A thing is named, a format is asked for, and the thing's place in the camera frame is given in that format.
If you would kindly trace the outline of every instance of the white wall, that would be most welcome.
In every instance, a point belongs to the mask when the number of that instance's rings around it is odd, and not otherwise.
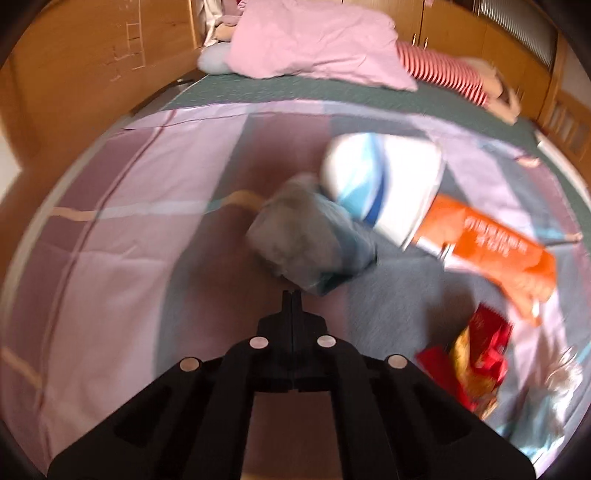
[[[0,201],[20,171],[21,168],[0,128]]]
[[[561,89],[591,110],[591,80],[570,47],[564,64]]]

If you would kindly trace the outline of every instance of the pink pillowcase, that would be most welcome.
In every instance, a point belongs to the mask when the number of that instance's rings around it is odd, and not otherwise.
[[[356,5],[249,0],[226,62],[256,79],[299,74],[415,91],[397,37],[390,17]]]

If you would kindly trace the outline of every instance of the orange package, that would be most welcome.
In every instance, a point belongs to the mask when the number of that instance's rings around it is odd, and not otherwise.
[[[446,268],[488,278],[525,320],[540,324],[540,302],[548,301],[556,288],[556,261],[542,245],[442,194],[413,240],[438,254]]]

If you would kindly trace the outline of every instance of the wooden headboard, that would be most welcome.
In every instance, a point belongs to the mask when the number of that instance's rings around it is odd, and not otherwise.
[[[567,92],[559,90],[542,130],[591,182],[591,111]]]

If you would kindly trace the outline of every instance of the cabinet door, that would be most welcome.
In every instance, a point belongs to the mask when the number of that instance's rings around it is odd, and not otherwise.
[[[380,10],[394,19],[398,38],[407,42],[418,41],[423,14],[423,0],[343,0],[344,4]]]
[[[530,56],[525,65],[518,96],[521,97],[521,115],[532,120],[540,116],[550,86],[550,74],[536,58]]]
[[[481,58],[501,72],[507,84],[517,91],[530,54],[508,33],[489,24],[486,26]]]
[[[463,7],[444,0],[425,2],[421,46],[456,57],[480,57],[486,23]]]

